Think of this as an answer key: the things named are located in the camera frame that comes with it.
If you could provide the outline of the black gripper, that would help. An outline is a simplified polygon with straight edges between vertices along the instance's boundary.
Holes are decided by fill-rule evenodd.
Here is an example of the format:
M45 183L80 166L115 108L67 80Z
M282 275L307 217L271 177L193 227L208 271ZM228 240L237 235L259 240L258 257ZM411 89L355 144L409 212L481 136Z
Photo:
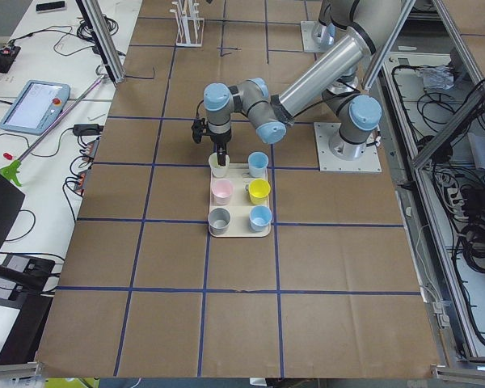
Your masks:
M214 133L209 134L211 141L214 144L215 152L217 153L217 164L220 167L225 167L227 164L227 145L231 140L231 130L224 133Z

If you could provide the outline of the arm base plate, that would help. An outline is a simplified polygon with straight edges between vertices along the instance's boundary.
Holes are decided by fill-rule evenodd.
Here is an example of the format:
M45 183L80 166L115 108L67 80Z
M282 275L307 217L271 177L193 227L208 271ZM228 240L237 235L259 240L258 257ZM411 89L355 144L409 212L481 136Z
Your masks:
M328 48L327 26L318 21L301 21L302 47L305 53L324 53Z
M361 145L346 143L340 136L340 123L314 123L318 165L321 172L382 172L373 135Z

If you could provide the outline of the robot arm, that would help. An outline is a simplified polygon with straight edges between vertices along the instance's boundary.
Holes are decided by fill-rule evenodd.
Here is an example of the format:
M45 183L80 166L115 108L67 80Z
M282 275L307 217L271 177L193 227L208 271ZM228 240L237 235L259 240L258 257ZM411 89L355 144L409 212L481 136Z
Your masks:
M318 21L314 24L311 38L322 49L330 45L345 32L344 25L337 21L339 1L322 0Z
M231 116L243 114L265 144L275 144L286 134L294 118L319 96L340 120L331 136L331 152L343 160L361 156L370 133L382 117L379 102L359 91L335 92L338 82L352 81L356 65L384 47L395 29L403 4L400 1L325 1L318 21L333 24L343 35L299 79L279 95L270 95L262 78L237 85L211 83L204 90L206 117L193 130L193 139L209 136L217 162L226 164L231 139Z

